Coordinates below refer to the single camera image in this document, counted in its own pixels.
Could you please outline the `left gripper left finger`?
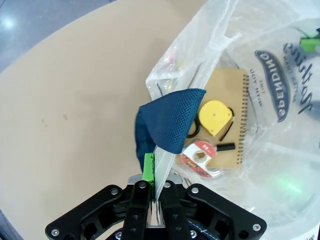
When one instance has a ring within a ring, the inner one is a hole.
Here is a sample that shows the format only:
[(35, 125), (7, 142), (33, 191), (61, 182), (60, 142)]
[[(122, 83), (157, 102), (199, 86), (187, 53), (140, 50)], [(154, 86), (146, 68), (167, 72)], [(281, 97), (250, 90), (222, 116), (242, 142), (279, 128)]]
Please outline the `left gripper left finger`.
[(112, 226), (123, 222), (127, 239), (144, 239), (148, 211), (154, 192), (155, 155), (144, 156), (140, 180), (122, 189), (108, 185), (72, 210), (49, 223), (50, 240), (95, 240)]

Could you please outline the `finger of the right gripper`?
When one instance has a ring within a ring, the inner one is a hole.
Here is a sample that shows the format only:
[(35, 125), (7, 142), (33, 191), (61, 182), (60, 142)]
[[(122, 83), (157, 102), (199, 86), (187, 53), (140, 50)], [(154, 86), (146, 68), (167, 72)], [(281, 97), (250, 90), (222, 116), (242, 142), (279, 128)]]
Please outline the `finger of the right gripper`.
[(317, 35), (314, 37), (306, 37), (300, 39), (300, 46), (305, 52), (319, 52), (320, 51), (320, 29), (317, 28)]

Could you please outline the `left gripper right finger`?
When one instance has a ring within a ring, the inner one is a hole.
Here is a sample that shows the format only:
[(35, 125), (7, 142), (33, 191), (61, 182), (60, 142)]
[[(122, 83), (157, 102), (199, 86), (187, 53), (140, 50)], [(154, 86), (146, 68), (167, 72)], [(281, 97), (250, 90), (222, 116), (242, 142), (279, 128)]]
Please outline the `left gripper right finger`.
[(259, 240), (267, 223), (202, 184), (168, 180), (159, 198), (170, 240)]

